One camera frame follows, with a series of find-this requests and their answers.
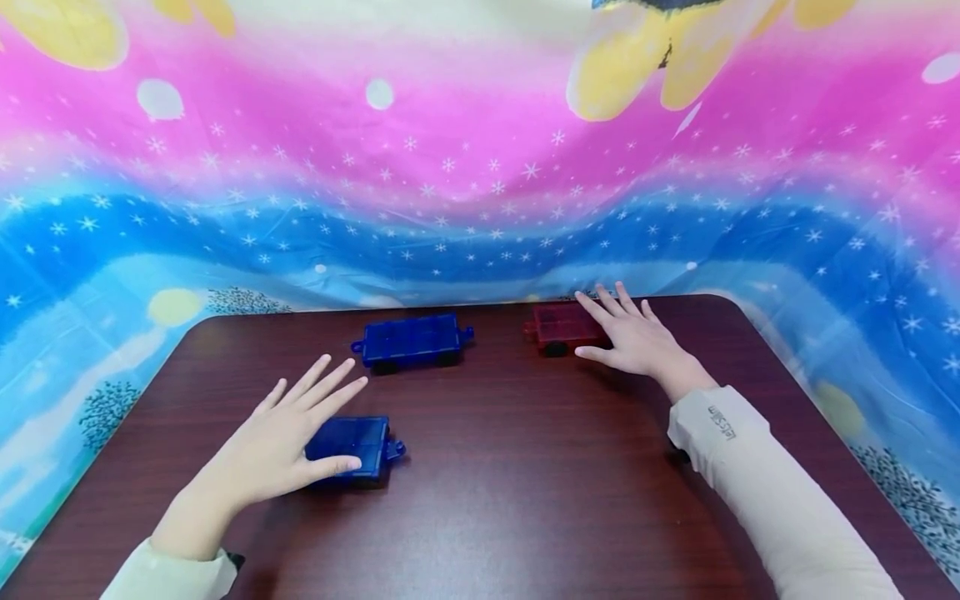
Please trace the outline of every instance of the fabric backdrop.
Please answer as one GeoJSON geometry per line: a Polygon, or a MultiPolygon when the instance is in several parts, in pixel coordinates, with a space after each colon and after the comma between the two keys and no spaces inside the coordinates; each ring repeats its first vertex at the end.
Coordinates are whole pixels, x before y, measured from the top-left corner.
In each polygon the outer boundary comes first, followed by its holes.
{"type": "Polygon", "coordinates": [[[736,301],[960,582],[960,6],[595,4],[0,0],[0,582],[202,319],[616,278],[736,301]]]}

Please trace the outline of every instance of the yellow balloon print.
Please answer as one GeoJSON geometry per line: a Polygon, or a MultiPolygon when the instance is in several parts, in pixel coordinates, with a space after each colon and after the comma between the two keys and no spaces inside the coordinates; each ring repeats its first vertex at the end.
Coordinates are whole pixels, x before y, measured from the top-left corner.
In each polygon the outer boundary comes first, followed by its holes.
{"type": "MultiPolygon", "coordinates": [[[[740,41],[765,33],[790,2],[765,0],[766,10],[760,11],[756,3],[737,0],[672,12],[646,8],[641,25],[593,40],[578,57],[567,84],[567,102],[582,119],[611,120],[633,102],[666,56],[660,103],[670,110],[687,108],[719,74],[740,41]]],[[[809,30],[836,22],[856,0],[793,3],[797,28],[809,30]]],[[[610,4],[605,12],[614,13],[624,6],[610,4]]]]}
{"type": "Polygon", "coordinates": [[[568,92],[573,112],[585,121],[623,112],[657,71],[669,38],[663,14],[651,13],[638,30],[617,32],[588,49],[568,92]]]}
{"type": "Polygon", "coordinates": [[[193,9],[189,0],[154,0],[154,8],[178,23],[193,21],[193,9]]]}
{"type": "Polygon", "coordinates": [[[671,19],[672,50],[660,93],[664,108],[689,106],[727,62],[737,42],[736,33],[717,32],[713,22],[721,21],[716,17],[725,8],[722,3],[697,7],[671,19]]]}
{"type": "Polygon", "coordinates": [[[236,20],[227,0],[154,0],[154,8],[178,23],[192,22],[193,9],[196,8],[221,36],[236,34],[236,20]]]}
{"type": "Polygon", "coordinates": [[[790,4],[790,0],[774,0],[773,5],[770,6],[770,10],[763,15],[763,18],[760,19],[760,22],[754,27],[750,37],[760,37],[765,34],[766,31],[777,22],[777,19],[783,14],[783,11],[786,11],[788,4],[790,4]]]}
{"type": "Polygon", "coordinates": [[[127,56],[127,28],[101,0],[0,0],[0,16],[37,50],[70,66],[102,71],[127,56]]]}
{"type": "Polygon", "coordinates": [[[801,30],[832,25],[850,12],[856,0],[796,0],[793,20],[801,30]]]}

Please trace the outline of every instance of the toy train car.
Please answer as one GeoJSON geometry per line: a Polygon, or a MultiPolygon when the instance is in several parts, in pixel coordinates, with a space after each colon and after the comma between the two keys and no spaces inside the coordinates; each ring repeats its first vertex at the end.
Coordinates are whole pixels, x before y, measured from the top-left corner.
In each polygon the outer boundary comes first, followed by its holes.
{"type": "Polygon", "coordinates": [[[364,338],[350,349],[361,355],[373,374],[383,375],[415,365],[450,367],[460,362],[473,327],[461,330],[452,313],[368,324],[364,338]]]}
{"type": "Polygon", "coordinates": [[[356,456],[362,467],[334,475],[318,487],[344,485],[381,488],[389,466],[407,453],[407,447],[390,434],[387,417],[334,417],[328,420],[303,449],[307,460],[328,456],[356,456]]]}
{"type": "Polygon", "coordinates": [[[610,346],[603,327],[578,302],[537,304],[534,319],[524,324],[523,332],[548,358],[567,356],[578,346],[610,346]]]}

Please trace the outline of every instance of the blue plastic block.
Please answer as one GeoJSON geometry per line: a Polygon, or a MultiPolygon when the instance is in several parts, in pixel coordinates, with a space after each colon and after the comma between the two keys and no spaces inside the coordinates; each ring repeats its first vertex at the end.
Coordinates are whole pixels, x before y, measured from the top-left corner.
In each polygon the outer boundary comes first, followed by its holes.
{"type": "Polygon", "coordinates": [[[364,366],[393,372],[400,367],[460,362],[463,345],[473,339],[473,327],[461,330],[453,313],[368,324],[364,339],[350,345],[364,366]]]}
{"type": "Polygon", "coordinates": [[[332,479],[344,483],[381,482],[388,465],[407,453],[407,447],[390,438],[387,417],[335,417],[328,420],[304,449],[307,460],[328,456],[356,456],[363,466],[332,479]]]}

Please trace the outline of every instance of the beige long sleeve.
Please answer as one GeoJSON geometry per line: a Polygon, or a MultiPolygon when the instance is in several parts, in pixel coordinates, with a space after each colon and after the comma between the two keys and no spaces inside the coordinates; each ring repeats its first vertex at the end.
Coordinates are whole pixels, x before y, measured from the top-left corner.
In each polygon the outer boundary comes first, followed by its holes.
{"type": "Polygon", "coordinates": [[[146,540],[120,567],[101,600],[220,600],[237,569],[220,550],[212,561],[177,559],[156,552],[146,540]]]}
{"type": "Polygon", "coordinates": [[[667,435],[727,503],[783,600],[902,596],[843,513],[733,388],[695,391],[667,435]]]}

